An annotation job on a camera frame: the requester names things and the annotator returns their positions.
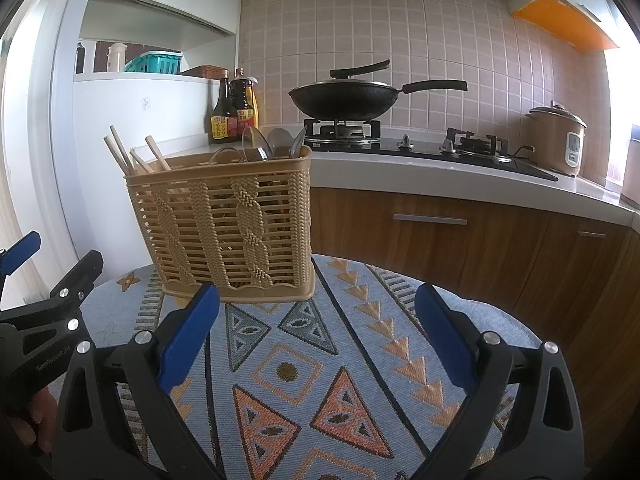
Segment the hand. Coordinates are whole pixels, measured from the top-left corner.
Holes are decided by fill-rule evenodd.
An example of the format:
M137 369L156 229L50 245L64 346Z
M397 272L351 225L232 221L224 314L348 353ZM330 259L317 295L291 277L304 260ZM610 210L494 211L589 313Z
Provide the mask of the hand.
M31 418L38 425L37 436L26 421L10 418L9 422L25 446L31 446L37 439L40 449L44 453L51 453L58 403L46 386L33 396L28 410Z

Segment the rice cooker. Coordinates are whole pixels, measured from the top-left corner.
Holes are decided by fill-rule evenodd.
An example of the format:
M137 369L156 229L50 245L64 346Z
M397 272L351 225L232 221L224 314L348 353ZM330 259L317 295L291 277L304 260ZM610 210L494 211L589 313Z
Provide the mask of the rice cooker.
M587 127L584 121L553 101L549 107L532 108L527 117L530 143L536 148L531 159L542 168L577 175Z

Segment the table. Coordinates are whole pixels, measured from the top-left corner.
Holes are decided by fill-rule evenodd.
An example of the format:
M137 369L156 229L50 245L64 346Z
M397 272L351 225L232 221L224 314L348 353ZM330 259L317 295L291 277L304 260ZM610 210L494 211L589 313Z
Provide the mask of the table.
M171 398L230 480L406 480L465 394L449 381L414 312L420 282L377 267L313 257L316 291L298 303L221 305L187 380ZM480 332L537 348L494 306L436 288ZM98 286L82 314L98 347L154 330L186 306L162 293L153 266ZM62 380L50 386L59 395ZM120 398L143 457L161 466L126 385ZM476 465L500 441L517 386L504 394Z

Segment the black glass cooktop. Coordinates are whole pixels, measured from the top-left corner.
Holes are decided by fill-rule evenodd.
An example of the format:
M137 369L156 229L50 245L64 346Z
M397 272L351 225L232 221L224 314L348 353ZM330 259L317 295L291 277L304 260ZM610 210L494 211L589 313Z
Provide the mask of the black glass cooktop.
M380 139L380 142L372 144L337 144L330 142L314 142L307 137L305 144L315 152L343 152L343 153L374 153L378 155L412 156L415 158L429 158L431 160L444 160L448 162L459 162L460 164L471 164L482 168L492 168L494 170L511 171L545 180L557 181L558 178L546 171L534 168L523 159L514 158L511 162L494 162L488 158L480 156L465 155L463 153L443 153L440 145L434 142L421 142L412 140L414 146L412 150L401 149L397 139Z

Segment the chopstick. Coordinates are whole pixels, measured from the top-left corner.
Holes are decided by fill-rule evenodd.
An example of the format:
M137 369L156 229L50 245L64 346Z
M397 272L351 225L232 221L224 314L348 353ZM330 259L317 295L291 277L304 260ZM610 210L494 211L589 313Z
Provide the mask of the chopstick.
M165 160L164 156L162 156L162 152L160 151L160 148L158 148L158 145L154 141L154 138L152 136L146 136L145 137L145 141L146 141L146 144L149 146L149 149L156 156L156 158L160 161L160 165L162 166L162 168L165 171L171 171L171 166L169 166L169 164Z
M142 160L142 158L136 153L136 150L131 148L129 150L129 153L131 154L133 159L140 165L140 168L145 170L147 173L153 173L154 172L154 169L150 165L148 165L144 160Z
M120 156L120 153L118 152L118 149L116 148L116 146L114 145L113 141L111 140L111 137L110 136L105 136L105 137L103 137L103 139L104 139L104 142L107 143L107 147L108 147L109 151L111 152L111 155L113 155L113 158L116 160L116 162L118 163L118 166L120 166L120 169L125 174L125 176L132 175L133 172L129 171L129 167L124 162L123 158Z
M133 164L131 163L131 160L129 159L129 155L127 155L127 150L124 149L124 146L122 145L122 141L120 140L120 136L118 135L117 131L116 131L116 127L113 126L113 124L111 126L109 126L109 129L111 130L111 134L113 135L113 138L116 141L116 144L118 145L118 149L120 150L120 153L122 154L122 158L125 162L125 164L127 165L127 168L129 168L129 173L130 174L134 174L135 170L133 169Z

